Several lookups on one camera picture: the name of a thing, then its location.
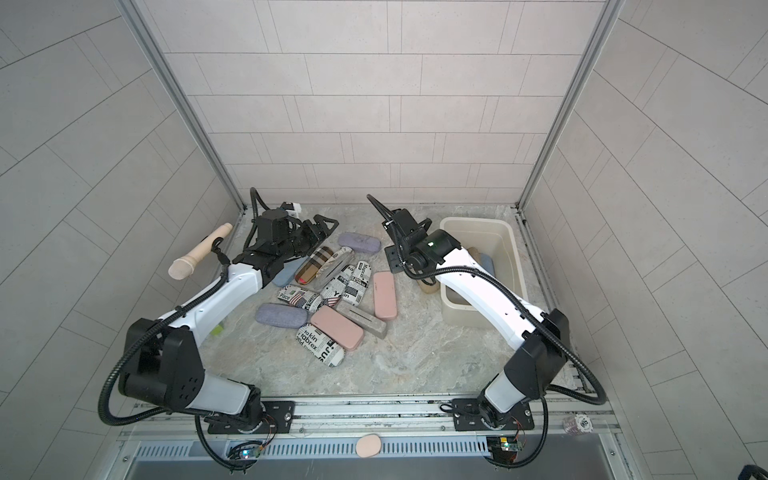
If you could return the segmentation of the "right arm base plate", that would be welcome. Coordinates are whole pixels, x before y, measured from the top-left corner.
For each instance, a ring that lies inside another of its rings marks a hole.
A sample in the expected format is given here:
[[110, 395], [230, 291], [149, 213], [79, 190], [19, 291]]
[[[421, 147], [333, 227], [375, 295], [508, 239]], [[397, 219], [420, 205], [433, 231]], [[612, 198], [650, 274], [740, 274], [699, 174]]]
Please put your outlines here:
[[527, 403], [515, 405], [506, 413], [496, 410], [486, 400], [479, 398], [454, 398], [439, 406], [448, 414], [456, 431], [507, 431], [533, 430], [535, 423]]

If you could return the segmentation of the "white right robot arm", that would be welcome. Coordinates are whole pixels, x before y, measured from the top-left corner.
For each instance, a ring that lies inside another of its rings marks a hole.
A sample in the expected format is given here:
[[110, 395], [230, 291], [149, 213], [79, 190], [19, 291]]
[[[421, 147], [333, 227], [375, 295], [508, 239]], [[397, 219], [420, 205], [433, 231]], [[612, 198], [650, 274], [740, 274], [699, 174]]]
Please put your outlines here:
[[[442, 229], [429, 233], [429, 219], [418, 222], [408, 210], [391, 210], [371, 194], [367, 200], [383, 217], [382, 226], [394, 242], [405, 274], [413, 280], [436, 280], [454, 290], [514, 349], [503, 371], [477, 400], [478, 415], [487, 425], [501, 427], [514, 408], [531, 400], [543, 401], [549, 391], [591, 405], [607, 402], [602, 384], [571, 349], [569, 320], [562, 312], [547, 313], [517, 296], [450, 233]], [[552, 383], [568, 361], [590, 383], [593, 396]]]

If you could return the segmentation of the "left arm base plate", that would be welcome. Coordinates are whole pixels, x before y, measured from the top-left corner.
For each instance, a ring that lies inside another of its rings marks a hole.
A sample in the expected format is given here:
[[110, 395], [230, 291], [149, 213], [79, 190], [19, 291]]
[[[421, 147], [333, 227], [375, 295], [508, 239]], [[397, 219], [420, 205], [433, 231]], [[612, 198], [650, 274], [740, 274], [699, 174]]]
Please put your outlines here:
[[203, 418], [209, 434], [287, 434], [290, 432], [296, 403], [261, 401], [246, 405], [238, 415], [215, 413]]

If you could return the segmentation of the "cream plastic storage box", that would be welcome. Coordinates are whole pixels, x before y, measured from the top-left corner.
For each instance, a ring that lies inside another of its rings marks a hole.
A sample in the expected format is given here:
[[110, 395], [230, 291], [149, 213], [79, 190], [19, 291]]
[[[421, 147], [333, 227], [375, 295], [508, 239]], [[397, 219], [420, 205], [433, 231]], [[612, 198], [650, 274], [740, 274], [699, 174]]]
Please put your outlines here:
[[[468, 250], [475, 247], [489, 255], [495, 277], [515, 294], [528, 300], [527, 286], [513, 229], [503, 220], [446, 217], [440, 228], [456, 238]], [[493, 330], [494, 326], [454, 290], [440, 287], [443, 321], [450, 326]]]

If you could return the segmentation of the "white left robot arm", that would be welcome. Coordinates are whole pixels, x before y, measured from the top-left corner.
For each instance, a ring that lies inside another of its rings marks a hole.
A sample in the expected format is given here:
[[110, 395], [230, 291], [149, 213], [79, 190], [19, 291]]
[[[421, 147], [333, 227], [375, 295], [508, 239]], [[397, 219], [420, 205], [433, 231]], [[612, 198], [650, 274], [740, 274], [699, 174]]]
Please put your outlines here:
[[338, 226], [337, 220], [320, 214], [299, 220], [285, 210], [271, 209], [253, 219], [251, 235], [256, 241], [234, 259], [221, 249], [232, 230], [229, 223], [181, 257], [193, 264], [215, 254], [220, 276], [187, 303], [156, 320], [139, 319], [130, 326], [124, 353], [100, 392], [100, 420], [123, 426], [159, 414], [183, 413], [210, 416], [235, 430], [255, 430], [264, 415], [259, 388], [207, 373], [199, 347], [287, 261], [313, 253]]

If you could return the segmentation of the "brown tan glasses case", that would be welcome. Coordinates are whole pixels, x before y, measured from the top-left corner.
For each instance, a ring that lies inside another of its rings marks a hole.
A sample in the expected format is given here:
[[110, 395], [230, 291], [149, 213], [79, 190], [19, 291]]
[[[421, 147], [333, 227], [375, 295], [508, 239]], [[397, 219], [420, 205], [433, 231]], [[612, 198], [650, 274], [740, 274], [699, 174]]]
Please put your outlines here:
[[468, 248], [468, 252], [469, 252], [469, 254], [471, 255], [471, 257], [472, 257], [472, 258], [473, 258], [473, 259], [474, 259], [474, 260], [475, 260], [477, 263], [479, 263], [479, 262], [480, 262], [480, 260], [481, 260], [481, 254], [480, 254], [480, 252], [479, 252], [479, 250], [478, 250], [477, 248], [475, 248], [475, 247], [469, 247], [469, 248]]

